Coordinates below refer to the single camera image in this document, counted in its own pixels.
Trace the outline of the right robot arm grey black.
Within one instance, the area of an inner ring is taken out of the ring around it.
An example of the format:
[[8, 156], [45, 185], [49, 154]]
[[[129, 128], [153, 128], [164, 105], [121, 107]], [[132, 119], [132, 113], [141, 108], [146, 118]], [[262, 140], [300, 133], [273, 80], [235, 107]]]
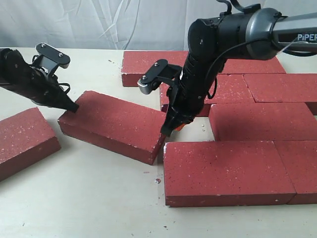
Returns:
[[315, 54], [316, 32], [315, 13], [284, 16], [273, 8], [197, 19], [188, 31], [184, 65], [171, 65], [176, 73], [167, 74], [169, 105], [161, 133], [170, 136], [194, 120], [205, 99], [215, 96], [227, 60], [269, 60], [281, 50]]

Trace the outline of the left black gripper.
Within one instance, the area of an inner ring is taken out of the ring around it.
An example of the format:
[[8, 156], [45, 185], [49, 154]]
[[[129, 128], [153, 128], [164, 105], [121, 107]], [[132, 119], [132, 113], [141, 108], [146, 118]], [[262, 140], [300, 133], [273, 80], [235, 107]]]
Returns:
[[6, 69], [4, 88], [40, 106], [65, 109], [73, 113], [79, 108], [57, 83], [48, 82], [41, 72], [29, 66], [20, 65]]

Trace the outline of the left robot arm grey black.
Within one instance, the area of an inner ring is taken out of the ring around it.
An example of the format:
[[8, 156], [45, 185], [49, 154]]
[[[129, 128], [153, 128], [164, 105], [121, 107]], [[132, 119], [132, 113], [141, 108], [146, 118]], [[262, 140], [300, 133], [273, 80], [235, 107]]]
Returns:
[[79, 106], [67, 95], [68, 83], [59, 83], [58, 67], [68, 68], [70, 57], [57, 49], [37, 45], [38, 55], [28, 64], [18, 50], [0, 50], [0, 86], [39, 106], [76, 112]]

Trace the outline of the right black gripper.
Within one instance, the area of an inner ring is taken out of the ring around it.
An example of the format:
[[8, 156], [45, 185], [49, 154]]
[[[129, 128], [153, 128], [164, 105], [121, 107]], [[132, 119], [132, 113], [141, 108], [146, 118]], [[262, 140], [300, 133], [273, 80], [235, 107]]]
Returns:
[[186, 58], [181, 75], [168, 92], [168, 110], [160, 129], [162, 135], [170, 137], [174, 130], [180, 131], [193, 121], [201, 112], [204, 100], [215, 96], [217, 75], [217, 57], [207, 61]]

